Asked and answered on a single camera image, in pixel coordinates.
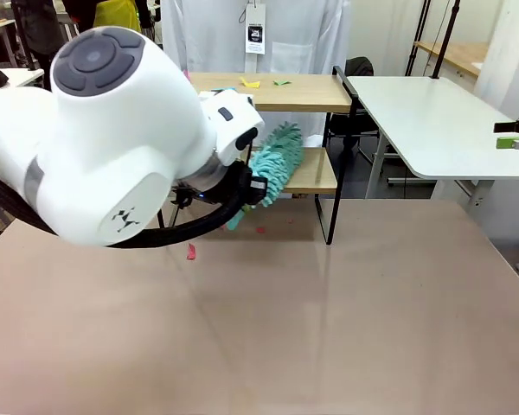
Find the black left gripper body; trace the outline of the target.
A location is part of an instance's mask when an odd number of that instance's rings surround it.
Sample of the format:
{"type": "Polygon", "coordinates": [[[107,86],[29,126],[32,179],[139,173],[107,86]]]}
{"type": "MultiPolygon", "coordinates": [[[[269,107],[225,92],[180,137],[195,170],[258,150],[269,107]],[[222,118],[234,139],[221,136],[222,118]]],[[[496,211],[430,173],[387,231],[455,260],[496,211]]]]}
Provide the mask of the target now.
{"type": "Polygon", "coordinates": [[[212,188],[202,190],[181,184],[174,192],[175,204],[181,208],[189,206],[193,200],[224,205],[236,196],[242,196],[244,204],[256,205],[266,197],[267,179],[253,176],[251,171],[228,171],[212,188]]]}

